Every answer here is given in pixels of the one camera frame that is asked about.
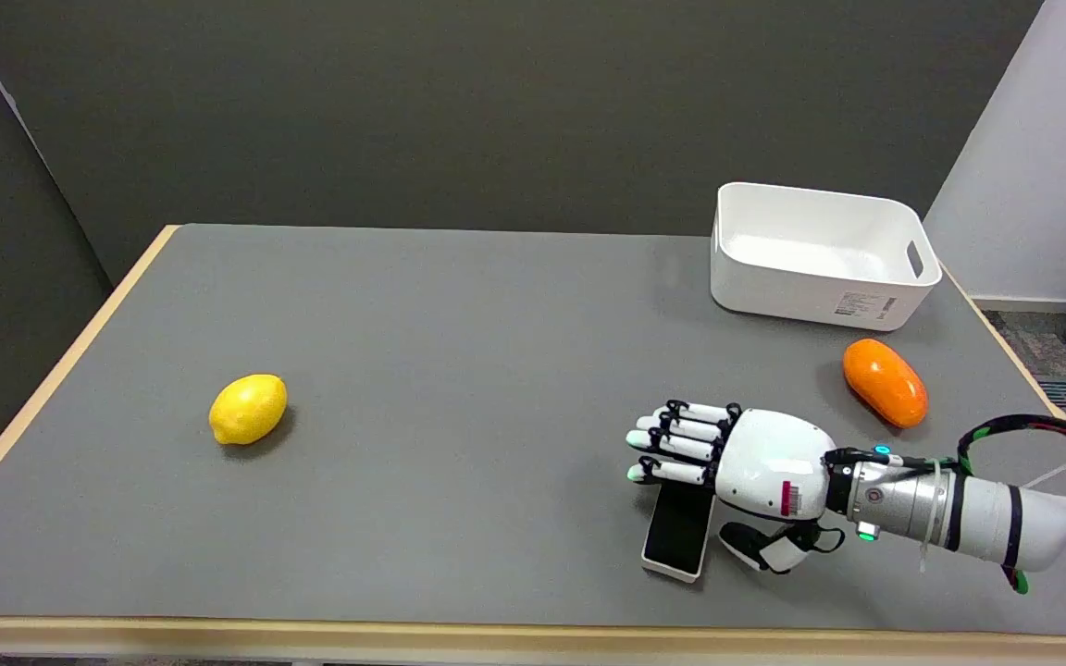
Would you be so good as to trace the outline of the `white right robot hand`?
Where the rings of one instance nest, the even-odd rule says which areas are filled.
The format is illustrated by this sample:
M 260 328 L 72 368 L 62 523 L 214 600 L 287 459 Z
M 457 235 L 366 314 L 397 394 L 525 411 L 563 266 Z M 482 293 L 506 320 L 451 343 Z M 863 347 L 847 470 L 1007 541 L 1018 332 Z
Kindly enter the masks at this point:
M 835 450 L 821 427 L 798 417 L 736 403 L 712 406 L 671 400 L 637 419 L 625 442 L 639 451 L 627 480 L 702 490 L 777 530 L 728 523 L 718 538 L 757 572 L 786 574 L 815 551 L 824 530 Z

